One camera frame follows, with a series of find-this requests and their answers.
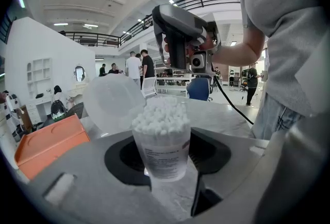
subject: clear plastic lid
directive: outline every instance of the clear plastic lid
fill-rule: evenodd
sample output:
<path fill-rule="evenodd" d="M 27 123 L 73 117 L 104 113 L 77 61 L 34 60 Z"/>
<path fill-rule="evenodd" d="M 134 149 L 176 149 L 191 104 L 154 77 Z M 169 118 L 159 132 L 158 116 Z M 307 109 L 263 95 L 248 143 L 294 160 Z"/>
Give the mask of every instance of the clear plastic lid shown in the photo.
<path fill-rule="evenodd" d="M 94 78 L 82 99 L 92 121 L 109 134 L 129 130 L 146 103 L 137 84 L 122 74 Z"/>

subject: black shirt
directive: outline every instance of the black shirt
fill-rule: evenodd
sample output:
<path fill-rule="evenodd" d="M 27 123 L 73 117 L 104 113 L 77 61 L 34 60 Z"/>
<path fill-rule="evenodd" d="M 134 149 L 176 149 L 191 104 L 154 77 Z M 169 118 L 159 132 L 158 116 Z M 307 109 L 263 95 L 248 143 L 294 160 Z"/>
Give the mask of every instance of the black shirt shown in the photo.
<path fill-rule="evenodd" d="M 155 76 L 154 63 L 150 56 L 145 56 L 142 59 L 142 66 L 147 66 L 145 78 L 151 78 Z"/>
<path fill-rule="evenodd" d="M 256 76 L 258 75 L 257 70 L 255 68 L 249 69 L 247 74 L 247 86 L 252 89 L 258 87 L 258 79 Z"/>
<path fill-rule="evenodd" d="M 110 69 L 108 74 L 118 74 L 119 73 L 119 70 L 112 70 Z"/>
<path fill-rule="evenodd" d="M 99 77 L 103 77 L 103 76 L 105 76 L 105 68 L 101 67 Z"/>

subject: white chair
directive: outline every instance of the white chair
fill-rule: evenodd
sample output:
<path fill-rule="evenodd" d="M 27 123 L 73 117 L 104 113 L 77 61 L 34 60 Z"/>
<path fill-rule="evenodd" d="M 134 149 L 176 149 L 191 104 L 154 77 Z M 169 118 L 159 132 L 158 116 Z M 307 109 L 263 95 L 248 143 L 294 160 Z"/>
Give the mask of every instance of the white chair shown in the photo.
<path fill-rule="evenodd" d="M 145 78 L 142 83 L 142 95 L 143 97 L 151 96 L 151 95 L 157 95 L 156 87 L 156 77 L 152 78 Z"/>

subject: black pants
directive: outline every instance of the black pants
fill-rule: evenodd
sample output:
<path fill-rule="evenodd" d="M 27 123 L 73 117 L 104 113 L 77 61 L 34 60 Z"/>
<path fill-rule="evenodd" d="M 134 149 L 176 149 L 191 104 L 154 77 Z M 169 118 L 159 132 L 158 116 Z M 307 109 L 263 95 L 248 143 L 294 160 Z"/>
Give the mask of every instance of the black pants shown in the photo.
<path fill-rule="evenodd" d="M 251 89 L 249 88 L 249 89 L 247 90 L 246 105 L 250 105 L 250 104 L 251 104 L 251 99 L 252 99 L 254 93 L 256 93 L 256 89 L 257 89 L 257 88 L 251 88 Z"/>

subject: black railing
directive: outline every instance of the black railing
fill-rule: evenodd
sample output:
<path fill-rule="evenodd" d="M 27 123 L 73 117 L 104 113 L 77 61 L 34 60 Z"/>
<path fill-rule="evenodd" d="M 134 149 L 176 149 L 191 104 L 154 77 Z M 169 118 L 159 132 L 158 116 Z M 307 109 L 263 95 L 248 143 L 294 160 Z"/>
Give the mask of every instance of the black railing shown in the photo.
<path fill-rule="evenodd" d="M 73 41 L 85 46 L 119 47 L 120 37 L 93 32 L 59 32 Z"/>
<path fill-rule="evenodd" d="M 7 44 L 10 28 L 13 22 L 7 13 L 5 13 L 5 16 L 3 17 L 1 24 L 0 24 L 0 40 L 3 41 L 5 44 Z"/>
<path fill-rule="evenodd" d="M 240 0 L 179 0 L 174 4 L 180 8 L 183 8 L 187 11 L 197 8 L 203 8 L 211 5 L 219 4 L 239 4 Z M 141 22 L 136 23 L 132 26 L 125 34 L 120 37 L 120 45 L 124 44 L 126 41 L 131 39 L 133 36 L 138 33 L 148 29 L 150 26 L 153 26 L 152 15 L 147 15 Z"/>

